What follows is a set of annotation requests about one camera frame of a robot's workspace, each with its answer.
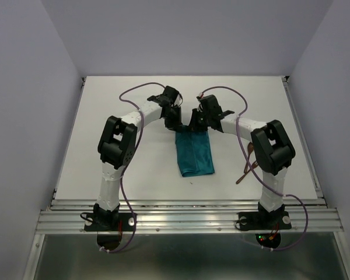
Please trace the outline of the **teal cloth napkin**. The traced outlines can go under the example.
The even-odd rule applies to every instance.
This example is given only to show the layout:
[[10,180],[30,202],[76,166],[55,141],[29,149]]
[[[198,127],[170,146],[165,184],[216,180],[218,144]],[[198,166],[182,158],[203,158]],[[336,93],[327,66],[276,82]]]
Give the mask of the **teal cloth napkin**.
[[197,177],[215,173],[207,131],[191,131],[182,126],[175,135],[177,165],[182,177]]

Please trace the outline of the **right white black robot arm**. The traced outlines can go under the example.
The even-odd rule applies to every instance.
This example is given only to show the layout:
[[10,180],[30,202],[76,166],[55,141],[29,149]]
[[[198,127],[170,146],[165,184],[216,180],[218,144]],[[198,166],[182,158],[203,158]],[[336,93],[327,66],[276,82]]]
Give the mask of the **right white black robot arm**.
[[284,182],[287,169],[296,152],[289,136],[279,120],[270,122],[243,118],[228,110],[220,114],[206,113],[198,108],[192,110],[189,128],[195,132],[209,128],[237,136],[253,144],[255,161],[262,170],[262,177],[253,172],[262,184],[262,194],[257,212],[258,224],[271,227],[278,220],[276,211],[283,206]]

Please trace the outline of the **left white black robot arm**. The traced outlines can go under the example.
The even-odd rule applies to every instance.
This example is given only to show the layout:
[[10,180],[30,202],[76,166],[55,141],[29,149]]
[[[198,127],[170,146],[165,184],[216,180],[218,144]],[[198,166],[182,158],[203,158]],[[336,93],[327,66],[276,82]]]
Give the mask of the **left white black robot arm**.
[[100,194],[93,212],[98,223],[106,230],[118,224],[120,180],[135,155],[138,132],[148,124],[163,119],[168,130],[178,131],[181,126],[181,100],[178,91],[151,96],[135,111],[122,116],[111,116],[104,126],[97,151],[102,162]]

